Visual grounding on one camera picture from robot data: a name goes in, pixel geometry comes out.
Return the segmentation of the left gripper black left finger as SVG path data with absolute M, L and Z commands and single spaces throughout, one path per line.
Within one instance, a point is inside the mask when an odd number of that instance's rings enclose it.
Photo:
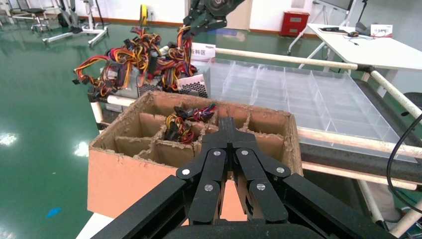
M 212 225 L 222 210 L 229 152 L 231 118 L 220 118 L 218 131 L 203 137 L 199 155 L 176 171 L 187 183 L 190 225 Z

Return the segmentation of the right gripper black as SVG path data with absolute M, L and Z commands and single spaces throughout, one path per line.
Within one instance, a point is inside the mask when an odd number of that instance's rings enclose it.
M 183 19 L 186 29 L 183 36 L 196 36 L 227 26 L 226 17 L 233 12 L 244 0 L 191 0 L 187 16 Z M 210 13 L 204 13 L 203 7 Z

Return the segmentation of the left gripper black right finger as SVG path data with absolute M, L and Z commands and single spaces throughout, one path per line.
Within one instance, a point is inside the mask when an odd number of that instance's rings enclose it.
M 262 152 L 251 133 L 239 131 L 228 118 L 231 167 L 240 203 L 247 219 L 282 224 L 288 211 L 278 195 L 282 180 L 292 172 L 288 166 Z

